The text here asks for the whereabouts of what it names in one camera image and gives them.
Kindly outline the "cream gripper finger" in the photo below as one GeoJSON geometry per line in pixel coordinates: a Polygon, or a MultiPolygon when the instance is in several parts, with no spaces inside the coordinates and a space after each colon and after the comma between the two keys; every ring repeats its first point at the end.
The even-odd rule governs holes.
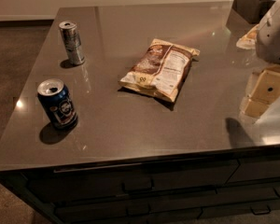
{"type": "Polygon", "coordinates": [[[256,46],[258,31],[259,31],[258,25],[252,27],[245,35],[243,35],[236,42],[236,47],[240,49],[254,49],[256,46]]]}
{"type": "Polygon", "coordinates": [[[258,119],[279,97],[280,66],[269,66],[251,74],[240,109],[245,115],[258,119]]]}

